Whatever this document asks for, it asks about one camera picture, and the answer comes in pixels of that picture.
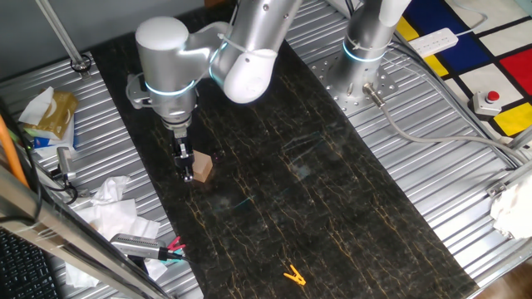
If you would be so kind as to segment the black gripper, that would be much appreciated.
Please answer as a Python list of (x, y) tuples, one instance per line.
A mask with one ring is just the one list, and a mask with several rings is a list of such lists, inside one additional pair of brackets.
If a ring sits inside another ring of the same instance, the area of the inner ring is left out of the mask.
[(195, 161), (190, 141), (187, 137), (175, 137), (172, 145), (176, 172), (186, 183), (189, 183), (194, 179), (193, 164)]

